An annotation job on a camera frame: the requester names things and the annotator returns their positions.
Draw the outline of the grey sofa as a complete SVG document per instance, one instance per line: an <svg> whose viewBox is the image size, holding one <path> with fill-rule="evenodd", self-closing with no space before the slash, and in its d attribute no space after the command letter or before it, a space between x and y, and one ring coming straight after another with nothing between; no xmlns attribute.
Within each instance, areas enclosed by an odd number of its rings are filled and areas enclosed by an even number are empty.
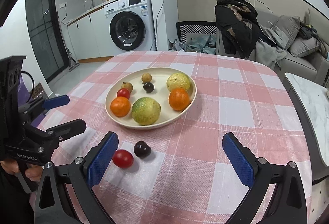
<svg viewBox="0 0 329 224"><path fill-rule="evenodd" d="M260 36L243 58L267 66L280 80L289 72L322 85L328 73L328 45L318 35L302 37L306 22L299 16L256 11Z"/></svg>

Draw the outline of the white kitchen cabinet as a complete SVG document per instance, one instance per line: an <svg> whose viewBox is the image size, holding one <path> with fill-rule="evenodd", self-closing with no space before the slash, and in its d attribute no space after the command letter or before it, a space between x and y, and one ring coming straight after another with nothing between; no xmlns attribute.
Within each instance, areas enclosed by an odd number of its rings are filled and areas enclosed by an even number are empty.
<svg viewBox="0 0 329 224"><path fill-rule="evenodd" d="M70 40L78 60L113 56L109 24L99 9L68 26Z"/></svg>

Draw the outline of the grey cushion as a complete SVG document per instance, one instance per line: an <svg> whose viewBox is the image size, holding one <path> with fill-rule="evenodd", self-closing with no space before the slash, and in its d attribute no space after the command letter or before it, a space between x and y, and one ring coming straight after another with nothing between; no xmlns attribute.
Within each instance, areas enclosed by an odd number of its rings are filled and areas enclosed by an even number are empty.
<svg viewBox="0 0 329 224"><path fill-rule="evenodd" d="M281 15L274 26L278 27L287 36L288 41L284 49L288 50L299 33L301 18L299 16Z"/></svg>
<svg viewBox="0 0 329 224"><path fill-rule="evenodd" d="M320 42L314 37L309 39L302 39L297 37L288 51L290 54L297 58L306 57L320 49Z"/></svg>

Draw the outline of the red cherry tomato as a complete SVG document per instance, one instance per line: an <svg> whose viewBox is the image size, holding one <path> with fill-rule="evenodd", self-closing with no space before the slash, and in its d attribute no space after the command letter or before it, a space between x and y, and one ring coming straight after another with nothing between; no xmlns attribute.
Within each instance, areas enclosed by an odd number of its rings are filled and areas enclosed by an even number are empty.
<svg viewBox="0 0 329 224"><path fill-rule="evenodd" d="M124 97L130 99L131 92L127 88L121 88L117 91L117 97Z"/></svg>
<svg viewBox="0 0 329 224"><path fill-rule="evenodd" d="M129 151L119 149L114 153L112 161L119 168L126 169L133 165L134 158Z"/></svg>

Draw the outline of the pale yellow guava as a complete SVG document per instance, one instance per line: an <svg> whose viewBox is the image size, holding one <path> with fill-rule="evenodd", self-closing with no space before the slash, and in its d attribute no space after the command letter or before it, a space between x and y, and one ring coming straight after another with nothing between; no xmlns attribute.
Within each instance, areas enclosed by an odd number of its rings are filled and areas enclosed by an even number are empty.
<svg viewBox="0 0 329 224"><path fill-rule="evenodd" d="M178 72L169 76L166 82L166 86L169 92L177 88L183 88L187 91L191 86L191 81L186 74Z"/></svg>

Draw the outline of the dark glass door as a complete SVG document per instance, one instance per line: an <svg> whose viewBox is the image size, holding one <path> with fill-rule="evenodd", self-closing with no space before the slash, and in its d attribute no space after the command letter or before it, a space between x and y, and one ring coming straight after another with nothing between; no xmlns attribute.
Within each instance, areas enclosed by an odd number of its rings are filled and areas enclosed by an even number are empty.
<svg viewBox="0 0 329 224"><path fill-rule="evenodd" d="M25 6L34 55L45 80L51 82L69 66L55 0L25 0Z"/></svg>

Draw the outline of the dark purple plum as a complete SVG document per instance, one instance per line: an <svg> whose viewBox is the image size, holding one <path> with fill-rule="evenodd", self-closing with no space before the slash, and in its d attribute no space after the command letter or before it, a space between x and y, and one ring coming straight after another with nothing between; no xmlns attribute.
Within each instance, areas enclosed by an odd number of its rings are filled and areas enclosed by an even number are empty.
<svg viewBox="0 0 329 224"><path fill-rule="evenodd" d="M143 84L143 89L147 92L147 93L152 93L154 91L154 85L151 82L145 82Z"/></svg>
<svg viewBox="0 0 329 224"><path fill-rule="evenodd" d="M135 146L134 146L134 153L138 158L144 159L146 157L148 157L151 152L152 149L151 147L144 141L138 141Z"/></svg>

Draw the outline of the green yellow guava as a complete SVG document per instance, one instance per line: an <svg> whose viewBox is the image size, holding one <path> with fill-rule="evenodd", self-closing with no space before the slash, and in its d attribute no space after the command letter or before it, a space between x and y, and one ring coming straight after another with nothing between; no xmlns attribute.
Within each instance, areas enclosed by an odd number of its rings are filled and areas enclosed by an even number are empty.
<svg viewBox="0 0 329 224"><path fill-rule="evenodd" d="M152 125L160 117L161 106L151 97L141 97L132 106L132 118L140 125Z"/></svg>

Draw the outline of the black patterned storage basket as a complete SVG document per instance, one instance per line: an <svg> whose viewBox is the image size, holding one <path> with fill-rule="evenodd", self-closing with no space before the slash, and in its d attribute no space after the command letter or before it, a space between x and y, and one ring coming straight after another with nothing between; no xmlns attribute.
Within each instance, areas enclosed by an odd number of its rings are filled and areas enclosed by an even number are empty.
<svg viewBox="0 0 329 224"><path fill-rule="evenodd" d="M178 40L172 44L174 51L216 55L217 27L210 21L180 21L176 23Z"/></svg>

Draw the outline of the small orange mandarin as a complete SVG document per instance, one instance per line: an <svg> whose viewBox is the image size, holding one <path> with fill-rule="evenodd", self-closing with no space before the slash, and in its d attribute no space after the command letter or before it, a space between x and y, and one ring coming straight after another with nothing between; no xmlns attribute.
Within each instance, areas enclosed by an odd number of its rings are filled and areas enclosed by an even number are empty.
<svg viewBox="0 0 329 224"><path fill-rule="evenodd" d="M182 111L189 106L190 97L187 91L180 87L171 91L168 102L173 110Z"/></svg>

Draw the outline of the black jacket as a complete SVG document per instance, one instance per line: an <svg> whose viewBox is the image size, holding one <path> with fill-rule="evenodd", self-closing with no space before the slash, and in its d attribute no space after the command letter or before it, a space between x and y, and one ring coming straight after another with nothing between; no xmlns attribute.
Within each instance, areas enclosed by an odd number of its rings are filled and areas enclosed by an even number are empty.
<svg viewBox="0 0 329 224"><path fill-rule="evenodd" d="M248 58L262 32L256 9L243 0L216 1L216 27L221 32L225 53Z"/></svg>

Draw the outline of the pink checked tablecloth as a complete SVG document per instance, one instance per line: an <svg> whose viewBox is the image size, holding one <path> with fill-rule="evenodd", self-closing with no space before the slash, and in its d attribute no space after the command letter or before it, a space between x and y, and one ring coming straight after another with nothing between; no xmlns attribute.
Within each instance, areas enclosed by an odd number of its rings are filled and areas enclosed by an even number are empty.
<svg viewBox="0 0 329 224"><path fill-rule="evenodd" d="M115 82L149 67L188 74L197 86L194 104L174 123L154 130L131 130L111 120L105 98ZM189 52L128 52L103 64L79 82L67 106L50 111L41 129L81 118L84 134L62 142L56 165L84 156L109 131L132 151L142 140L152 149L132 167L111 164L94 187L117 223L224 223L245 196L222 149L232 132L255 156L274 164L297 164L306 202L311 203L312 173L305 135L281 80L270 68L248 60Z"/></svg>

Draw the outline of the large orange mandarin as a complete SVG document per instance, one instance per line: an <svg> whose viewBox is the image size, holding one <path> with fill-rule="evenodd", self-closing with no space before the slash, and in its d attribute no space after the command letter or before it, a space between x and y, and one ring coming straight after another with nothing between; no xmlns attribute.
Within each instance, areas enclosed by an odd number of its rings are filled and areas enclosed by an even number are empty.
<svg viewBox="0 0 329 224"><path fill-rule="evenodd" d="M110 104L111 112L119 118L126 116L130 109L131 103L126 97L123 96L116 97Z"/></svg>

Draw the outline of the white washing machine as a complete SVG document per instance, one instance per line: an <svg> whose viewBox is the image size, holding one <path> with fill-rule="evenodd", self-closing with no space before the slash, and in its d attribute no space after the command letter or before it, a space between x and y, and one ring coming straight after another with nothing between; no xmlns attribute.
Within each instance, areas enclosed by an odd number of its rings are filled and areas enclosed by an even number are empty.
<svg viewBox="0 0 329 224"><path fill-rule="evenodd" d="M151 0L119 0L104 6L112 55L156 49Z"/></svg>

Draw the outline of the yellow-brown longan fruit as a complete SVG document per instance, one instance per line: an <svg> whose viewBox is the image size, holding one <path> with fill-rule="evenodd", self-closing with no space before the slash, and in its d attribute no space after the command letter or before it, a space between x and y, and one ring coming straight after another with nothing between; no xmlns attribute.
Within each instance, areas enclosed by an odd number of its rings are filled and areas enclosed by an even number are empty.
<svg viewBox="0 0 329 224"><path fill-rule="evenodd" d="M127 89L130 93L133 91L133 85L130 82L123 82L121 88Z"/></svg>
<svg viewBox="0 0 329 224"><path fill-rule="evenodd" d="M141 77L143 83L151 82L152 75L150 73L144 73Z"/></svg>

